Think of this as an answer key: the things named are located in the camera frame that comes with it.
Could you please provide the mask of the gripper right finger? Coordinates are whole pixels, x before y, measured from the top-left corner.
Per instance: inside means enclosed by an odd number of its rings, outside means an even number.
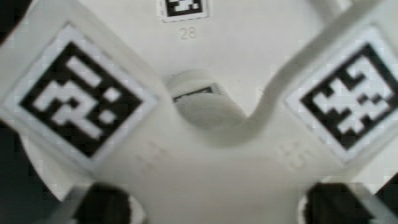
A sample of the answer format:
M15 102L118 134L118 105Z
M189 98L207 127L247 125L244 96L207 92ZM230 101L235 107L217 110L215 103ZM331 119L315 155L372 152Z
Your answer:
M301 200L301 224L398 224L398 214L363 184L318 182Z

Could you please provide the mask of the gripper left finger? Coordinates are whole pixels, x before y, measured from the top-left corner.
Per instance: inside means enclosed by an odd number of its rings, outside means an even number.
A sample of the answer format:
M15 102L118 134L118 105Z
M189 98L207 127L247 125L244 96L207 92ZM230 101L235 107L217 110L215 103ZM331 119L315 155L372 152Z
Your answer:
M128 193L112 185L79 186L52 214L34 224L130 224Z

